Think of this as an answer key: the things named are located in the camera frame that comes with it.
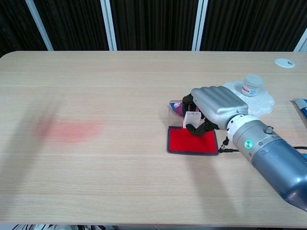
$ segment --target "robotic hand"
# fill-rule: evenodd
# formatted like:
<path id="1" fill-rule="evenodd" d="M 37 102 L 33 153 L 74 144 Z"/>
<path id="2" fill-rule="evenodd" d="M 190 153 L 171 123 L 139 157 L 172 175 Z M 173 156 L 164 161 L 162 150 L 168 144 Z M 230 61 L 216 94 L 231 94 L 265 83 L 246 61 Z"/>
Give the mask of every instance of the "robotic hand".
<path id="1" fill-rule="evenodd" d="M 193 89 L 184 97 L 183 114 L 199 108 L 205 122 L 195 128 L 201 136 L 214 129 L 227 130 L 228 139 L 289 204 L 307 211 L 307 159 L 258 118 L 248 105 L 223 86 Z"/>

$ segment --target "white round object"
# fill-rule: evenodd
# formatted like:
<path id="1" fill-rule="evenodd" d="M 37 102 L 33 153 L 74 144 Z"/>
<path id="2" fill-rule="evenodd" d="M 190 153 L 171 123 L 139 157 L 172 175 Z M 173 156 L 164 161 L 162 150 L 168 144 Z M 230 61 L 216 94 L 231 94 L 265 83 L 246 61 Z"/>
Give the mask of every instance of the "white round object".
<path id="1" fill-rule="evenodd" d="M 262 77 L 258 75 L 247 75 L 242 85 L 241 92 L 249 97 L 257 95 L 260 87 L 263 85 Z"/>
<path id="2" fill-rule="evenodd" d="M 234 82 L 226 82 L 223 86 L 230 89 L 235 95 L 241 98 L 246 104 L 248 104 L 248 114 L 260 117 L 261 114 L 269 114 L 273 110 L 275 104 L 274 98 L 269 95 L 268 91 L 260 87 L 257 95 L 248 97 L 242 94 L 243 81 L 237 80 Z"/>
<path id="3" fill-rule="evenodd" d="M 235 133 L 240 129 L 245 123 L 250 121 L 259 120 L 253 115 L 237 115 L 231 118 L 227 124 L 227 137 L 232 142 Z"/>
<path id="4" fill-rule="evenodd" d="M 278 59 L 275 59 L 275 64 L 276 65 L 279 65 L 281 67 L 284 67 L 284 68 L 293 68 L 295 66 L 295 63 L 289 59 L 285 59 L 285 58 L 278 58 Z"/>

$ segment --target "wooden table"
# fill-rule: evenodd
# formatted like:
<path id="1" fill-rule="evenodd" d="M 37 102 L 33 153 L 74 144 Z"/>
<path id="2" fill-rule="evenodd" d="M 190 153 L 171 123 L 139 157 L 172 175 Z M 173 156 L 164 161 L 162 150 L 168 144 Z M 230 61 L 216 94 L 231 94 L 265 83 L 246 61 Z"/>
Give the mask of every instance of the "wooden table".
<path id="1" fill-rule="evenodd" d="M 289 58 L 293 69 L 274 64 Z M 307 227 L 240 153 L 166 152 L 168 102 L 259 74 L 261 116 L 307 132 L 306 53 L 13 52 L 0 59 L 0 222 Z M 219 144 L 226 133 L 218 131 Z"/>

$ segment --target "small jar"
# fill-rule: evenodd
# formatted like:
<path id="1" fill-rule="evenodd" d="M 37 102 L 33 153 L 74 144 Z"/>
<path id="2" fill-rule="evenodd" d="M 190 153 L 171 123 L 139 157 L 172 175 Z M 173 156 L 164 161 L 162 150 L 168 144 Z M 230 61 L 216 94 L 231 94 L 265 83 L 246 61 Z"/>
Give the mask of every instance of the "small jar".
<path id="1" fill-rule="evenodd" d="M 257 95 L 259 89 L 263 85 L 262 77 L 258 75 L 247 75 L 242 85 L 242 93 L 248 97 Z"/>

